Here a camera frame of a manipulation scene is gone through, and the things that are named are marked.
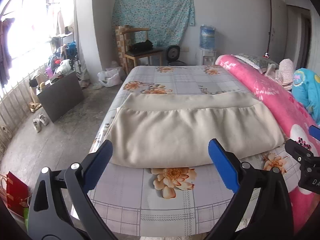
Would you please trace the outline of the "cream zip-up jacket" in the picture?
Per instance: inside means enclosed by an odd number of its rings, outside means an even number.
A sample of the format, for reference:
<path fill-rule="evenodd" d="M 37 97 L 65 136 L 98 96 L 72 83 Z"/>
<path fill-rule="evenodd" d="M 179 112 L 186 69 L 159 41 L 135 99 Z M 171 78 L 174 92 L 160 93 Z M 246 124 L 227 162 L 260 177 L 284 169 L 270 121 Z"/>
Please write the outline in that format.
<path fill-rule="evenodd" d="M 133 168 L 176 168 L 211 164 L 216 139 L 246 158 L 284 143 L 270 110 L 252 94 L 130 94 L 117 109 L 106 140 L 112 163 Z"/>

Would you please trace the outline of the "green paper bag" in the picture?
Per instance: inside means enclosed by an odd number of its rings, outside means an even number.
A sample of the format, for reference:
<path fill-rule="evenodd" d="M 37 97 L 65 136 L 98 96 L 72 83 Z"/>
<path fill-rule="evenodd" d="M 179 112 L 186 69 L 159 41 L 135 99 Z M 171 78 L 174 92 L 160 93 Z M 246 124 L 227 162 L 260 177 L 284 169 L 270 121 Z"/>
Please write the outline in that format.
<path fill-rule="evenodd" d="M 24 217 L 24 223 L 25 223 L 26 230 L 28 230 L 28 219 L 29 219 L 29 208 L 28 207 L 23 208 L 23 217 Z"/>

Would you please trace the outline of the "red paper bag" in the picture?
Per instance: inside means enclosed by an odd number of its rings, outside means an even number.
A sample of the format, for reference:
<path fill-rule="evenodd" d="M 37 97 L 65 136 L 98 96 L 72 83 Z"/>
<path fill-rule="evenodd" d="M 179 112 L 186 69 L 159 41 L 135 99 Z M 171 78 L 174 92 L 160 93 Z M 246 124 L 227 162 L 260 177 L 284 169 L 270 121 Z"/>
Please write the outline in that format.
<path fill-rule="evenodd" d="M 13 173 L 7 173 L 7 206 L 9 210 L 23 217 L 24 209 L 28 207 L 28 186 Z"/>

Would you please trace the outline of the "light blue garment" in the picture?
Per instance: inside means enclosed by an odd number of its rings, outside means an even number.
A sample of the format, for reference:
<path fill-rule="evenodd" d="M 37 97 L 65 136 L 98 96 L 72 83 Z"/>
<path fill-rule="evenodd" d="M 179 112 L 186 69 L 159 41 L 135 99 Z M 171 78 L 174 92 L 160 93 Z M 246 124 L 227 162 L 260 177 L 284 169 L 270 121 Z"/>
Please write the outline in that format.
<path fill-rule="evenodd" d="M 312 70 L 300 68 L 293 73 L 293 97 L 301 103 L 319 126 L 319 75 Z"/>

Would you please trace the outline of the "checked pink white cloth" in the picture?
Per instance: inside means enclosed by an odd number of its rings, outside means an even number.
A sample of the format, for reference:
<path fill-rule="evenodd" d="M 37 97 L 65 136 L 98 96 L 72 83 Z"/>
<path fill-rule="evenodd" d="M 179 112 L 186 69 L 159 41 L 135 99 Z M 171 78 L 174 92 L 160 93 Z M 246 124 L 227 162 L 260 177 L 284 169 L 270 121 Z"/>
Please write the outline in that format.
<path fill-rule="evenodd" d="M 269 64 L 265 77 L 279 84 L 285 90 L 290 91 L 292 89 L 294 71 L 293 62 L 290 59 L 283 59 L 278 67 L 275 64 Z"/>

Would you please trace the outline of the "grey patterned pillow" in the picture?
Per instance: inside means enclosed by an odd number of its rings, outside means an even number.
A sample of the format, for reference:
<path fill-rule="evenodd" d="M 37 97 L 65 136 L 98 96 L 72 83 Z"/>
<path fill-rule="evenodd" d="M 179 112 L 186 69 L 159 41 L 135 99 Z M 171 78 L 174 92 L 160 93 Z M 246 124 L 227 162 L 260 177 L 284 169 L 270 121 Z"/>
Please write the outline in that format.
<path fill-rule="evenodd" d="M 264 74 L 265 72 L 267 72 L 269 65 L 274 66 L 274 68 L 276 68 L 276 69 L 279 68 L 279 64 L 277 64 L 276 62 L 272 61 L 271 59 L 268 59 L 265 57 L 249 55 L 249 54 L 244 54 L 244 53 L 234 55 L 234 57 L 236 57 L 240 61 L 246 63 L 247 65 L 253 67 L 260 74 Z"/>

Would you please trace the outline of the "bed with floral sheet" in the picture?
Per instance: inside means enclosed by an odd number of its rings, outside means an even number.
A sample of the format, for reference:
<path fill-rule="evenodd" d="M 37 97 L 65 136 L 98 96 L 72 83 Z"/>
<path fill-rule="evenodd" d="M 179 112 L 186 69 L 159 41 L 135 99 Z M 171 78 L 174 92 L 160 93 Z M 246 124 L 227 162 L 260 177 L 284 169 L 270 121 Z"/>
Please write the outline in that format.
<path fill-rule="evenodd" d="M 220 66 L 139 66 L 128 75 L 91 146 L 97 150 L 116 110 L 131 93 L 216 95 L 251 93 L 261 101 L 279 99 L 285 90 L 257 74 L 239 80 Z M 208 232 L 232 198 L 214 165 L 129 168 L 108 164 L 88 196 L 106 225 L 116 233 L 140 237 L 187 237 Z"/>

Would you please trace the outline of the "white shoe left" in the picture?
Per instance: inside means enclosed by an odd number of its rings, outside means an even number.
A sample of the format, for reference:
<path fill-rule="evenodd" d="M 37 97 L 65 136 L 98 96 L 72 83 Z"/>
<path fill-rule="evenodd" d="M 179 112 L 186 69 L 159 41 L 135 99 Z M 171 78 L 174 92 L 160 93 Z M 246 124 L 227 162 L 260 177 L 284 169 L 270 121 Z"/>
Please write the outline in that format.
<path fill-rule="evenodd" d="M 41 131 L 41 121 L 39 119 L 34 119 L 33 120 L 33 126 L 34 126 L 34 129 L 37 133 L 39 133 Z"/>

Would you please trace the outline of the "white shoe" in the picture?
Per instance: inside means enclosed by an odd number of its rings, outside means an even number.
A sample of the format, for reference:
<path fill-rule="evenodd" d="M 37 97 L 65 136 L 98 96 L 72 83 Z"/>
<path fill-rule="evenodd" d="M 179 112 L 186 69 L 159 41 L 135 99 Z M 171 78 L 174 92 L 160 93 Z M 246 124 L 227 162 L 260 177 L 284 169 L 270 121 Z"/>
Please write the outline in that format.
<path fill-rule="evenodd" d="M 39 119 L 34 119 L 33 120 L 33 126 L 34 126 L 34 129 L 37 133 L 39 133 L 41 131 L 41 121 Z"/>
<path fill-rule="evenodd" d="M 40 122 L 42 122 L 42 124 L 43 124 L 44 126 L 47 126 L 47 125 L 49 124 L 48 118 L 47 118 L 45 115 L 43 115 L 43 114 L 40 114 L 40 115 L 39 115 L 39 120 L 40 120 Z"/>

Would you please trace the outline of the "white shoe right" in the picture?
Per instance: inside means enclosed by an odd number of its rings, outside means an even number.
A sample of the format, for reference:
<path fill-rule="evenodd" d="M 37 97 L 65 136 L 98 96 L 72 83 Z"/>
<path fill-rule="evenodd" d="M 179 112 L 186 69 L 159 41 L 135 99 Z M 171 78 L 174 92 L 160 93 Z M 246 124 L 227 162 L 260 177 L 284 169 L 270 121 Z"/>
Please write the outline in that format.
<path fill-rule="evenodd" d="M 42 124 L 43 124 L 44 126 L 47 126 L 47 125 L 49 124 L 48 118 L 47 118 L 45 115 L 43 115 L 43 114 L 40 114 L 40 115 L 39 115 L 39 120 L 40 120 L 40 122 L 42 122 Z"/>

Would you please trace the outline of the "white water dispenser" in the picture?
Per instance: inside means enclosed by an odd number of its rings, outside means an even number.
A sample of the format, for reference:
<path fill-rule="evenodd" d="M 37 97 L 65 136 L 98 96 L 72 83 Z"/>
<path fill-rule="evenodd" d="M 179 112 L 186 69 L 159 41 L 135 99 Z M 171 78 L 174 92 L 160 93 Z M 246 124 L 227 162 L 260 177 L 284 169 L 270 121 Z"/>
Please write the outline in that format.
<path fill-rule="evenodd" d="M 216 61 L 216 51 L 199 48 L 196 53 L 196 61 L 198 66 L 212 66 Z"/>

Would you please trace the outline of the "blue water bottle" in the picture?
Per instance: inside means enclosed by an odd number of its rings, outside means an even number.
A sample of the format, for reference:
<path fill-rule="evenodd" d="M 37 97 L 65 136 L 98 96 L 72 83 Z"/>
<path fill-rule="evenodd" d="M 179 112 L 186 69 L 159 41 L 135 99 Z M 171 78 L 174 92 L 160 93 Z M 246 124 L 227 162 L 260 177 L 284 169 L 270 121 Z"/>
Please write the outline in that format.
<path fill-rule="evenodd" d="M 211 25 L 200 26 L 200 48 L 203 50 L 215 49 L 215 28 Z"/>

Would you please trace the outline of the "white plastic bag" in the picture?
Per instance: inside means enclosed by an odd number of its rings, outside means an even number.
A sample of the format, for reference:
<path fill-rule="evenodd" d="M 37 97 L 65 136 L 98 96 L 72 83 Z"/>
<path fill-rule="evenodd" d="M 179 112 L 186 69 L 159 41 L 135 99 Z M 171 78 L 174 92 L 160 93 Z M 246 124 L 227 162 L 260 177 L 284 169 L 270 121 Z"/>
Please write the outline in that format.
<path fill-rule="evenodd" d="M 107 70 L 97 74 L 98 82 L 104 87 L 114 87 L 121 85 L 121 67 L 107 68 Z"/>

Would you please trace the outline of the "black round fan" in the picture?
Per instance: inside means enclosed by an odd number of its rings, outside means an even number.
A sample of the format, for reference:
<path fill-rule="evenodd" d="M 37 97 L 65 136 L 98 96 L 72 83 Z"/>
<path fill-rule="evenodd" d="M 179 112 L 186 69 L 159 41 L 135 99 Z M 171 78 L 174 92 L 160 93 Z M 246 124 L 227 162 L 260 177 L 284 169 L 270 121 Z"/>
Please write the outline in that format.
<path fill-rule="evenodd" d="M 179 60 L 180 46 L 170 45 L 166 49 L 165 58 L 169 66 L 186 66 L 187 64 Z"/>

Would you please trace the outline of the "black bag on chair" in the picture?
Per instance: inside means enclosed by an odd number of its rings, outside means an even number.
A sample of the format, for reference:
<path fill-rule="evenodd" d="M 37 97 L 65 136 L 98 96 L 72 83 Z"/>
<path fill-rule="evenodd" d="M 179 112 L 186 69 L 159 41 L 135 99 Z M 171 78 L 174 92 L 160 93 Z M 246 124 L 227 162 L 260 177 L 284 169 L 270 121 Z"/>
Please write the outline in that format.
<path fill-rule="evenodd" d="M 150 40 L 145 40 L 144 42 L 138 42 L 133 44 L 129 52 L 131 53 L 142 53 L 153 48 L 153 43 Z"/>

